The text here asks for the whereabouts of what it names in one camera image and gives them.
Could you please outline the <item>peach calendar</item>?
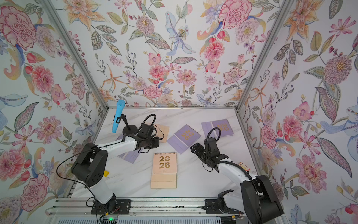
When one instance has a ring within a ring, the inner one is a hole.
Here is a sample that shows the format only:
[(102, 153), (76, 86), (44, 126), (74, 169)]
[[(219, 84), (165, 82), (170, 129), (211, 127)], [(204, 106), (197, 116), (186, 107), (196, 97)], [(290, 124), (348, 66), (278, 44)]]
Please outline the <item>peach calendar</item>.
[(177, 188), (177, 153), (155, 153), (151, 189)]
[(169, 126), (163, 126), (160, 124), (154, 124), (154, 127), (156, 128), (156, 137), (160, 138), (160, 143), (166, 143), (168, 139), (169, 134)]

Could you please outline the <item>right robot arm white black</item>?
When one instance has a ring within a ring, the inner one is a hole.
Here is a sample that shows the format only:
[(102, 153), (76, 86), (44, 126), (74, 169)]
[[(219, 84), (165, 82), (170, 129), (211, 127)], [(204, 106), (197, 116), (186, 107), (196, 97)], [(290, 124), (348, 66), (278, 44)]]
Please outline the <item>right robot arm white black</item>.
[(240, 187), (218, 194), (216, 199), (205, 200), (202, 207), (207, 214), (244, 214), (252, 224), (264, 224), (284, 214), (282, 204), (273, 184), (265, 175), (252, 176), (242, 166), (221, 154), (215, 138), (207, 138), (204, 144), (196, 143), (190, 150), (202, 162)]

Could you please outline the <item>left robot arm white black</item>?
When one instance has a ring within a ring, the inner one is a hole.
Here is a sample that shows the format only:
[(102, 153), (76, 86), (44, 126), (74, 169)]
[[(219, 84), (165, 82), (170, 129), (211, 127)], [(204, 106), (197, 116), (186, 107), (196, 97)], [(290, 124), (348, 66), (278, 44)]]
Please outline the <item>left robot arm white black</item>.
[(164, 139), (164, 133), (154, 124), (142, 124), (140, 128), (131, 126), (123, 129), (123, 137), (118, 141), (103, 145), (88, 143), (75, 160), (72, 174), (92, 192), (94, 205), (91, 214), (108, 215), (120, 209), (116, 195), (103, 180), (109, 158), (127, 152), (141, 153), (143, 149), (155, 149)]

